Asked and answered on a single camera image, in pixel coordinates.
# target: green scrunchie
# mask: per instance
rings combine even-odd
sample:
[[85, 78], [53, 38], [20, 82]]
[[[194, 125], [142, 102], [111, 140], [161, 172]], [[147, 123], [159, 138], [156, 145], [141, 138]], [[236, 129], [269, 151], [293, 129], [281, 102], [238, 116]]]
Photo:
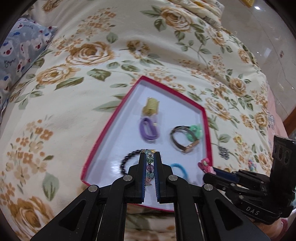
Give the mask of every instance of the green scrunchie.
[[[202, 126], [200, 124], [190, 126], [189, 130], [194, 133], [197, 139], [201, 139], [203, 137]], [[189, 141], [194, 142], [195, 139], [193, 139], [191, 134], [187, 133], [186, 136]]]

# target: floral bedsheet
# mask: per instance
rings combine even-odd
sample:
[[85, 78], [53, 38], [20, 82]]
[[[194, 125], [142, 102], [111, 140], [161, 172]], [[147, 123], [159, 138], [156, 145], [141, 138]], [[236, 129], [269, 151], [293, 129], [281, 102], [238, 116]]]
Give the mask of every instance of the floral bedsheet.
[[[40, 0], [30, 8], [59, 31], [15, 87], [0, 126], [0, 207], [21, 240], [86, 188], [82, 166], [142, 75], [206, 109], [215, 167], [270, 174], [266, 77], [220, 25], [222, 11], [214, 0]], [[126, 240], [175, 240], [172, 214], [128, 211]]]

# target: silver bolt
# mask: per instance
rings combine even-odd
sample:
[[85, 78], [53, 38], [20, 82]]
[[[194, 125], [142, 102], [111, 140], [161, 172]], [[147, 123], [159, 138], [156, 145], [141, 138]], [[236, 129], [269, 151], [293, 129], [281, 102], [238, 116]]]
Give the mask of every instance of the silver bolt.
[[211, 184], [205, 184], [204, 185], [204, 189], [207, 191], [212, 191], [213, 190], [213, 186]]
[[131, 176], [131, 175], [125, 175], [124, 177], [123, 177], [123, 179], [125, 180], [125, 181], [130, 181], [130, 180], [132, 180], [133, 179], [133, 177]]
[[90, 192], [95, 192], [96, 190], [98, 190], [98, 187], [96, 185], [89, 186], [89, 191]]
[[176, 181], [178, 179], [178, 177], [176, 175], [169, 175], [168, 178], [171, 181]]

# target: blue pillow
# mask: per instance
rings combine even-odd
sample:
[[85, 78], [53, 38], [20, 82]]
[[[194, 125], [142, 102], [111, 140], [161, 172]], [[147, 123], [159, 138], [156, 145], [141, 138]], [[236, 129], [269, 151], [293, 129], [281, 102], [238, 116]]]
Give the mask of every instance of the blue pillow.
[[51, 41], [57, 27], [44, 27], [21, 17], [0, 47], [0, 123], [9, 89], [33, 65]]

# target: pink hair clip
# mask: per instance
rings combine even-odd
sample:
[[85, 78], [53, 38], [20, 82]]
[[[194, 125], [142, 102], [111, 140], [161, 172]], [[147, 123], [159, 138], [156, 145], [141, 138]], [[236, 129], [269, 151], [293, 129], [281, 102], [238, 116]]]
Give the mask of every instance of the pink hair clip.
[[216, 174], [212, 166], [209, 166], [210, 160], [208, 158], [202, 159], [197, 165], [204, 173]]

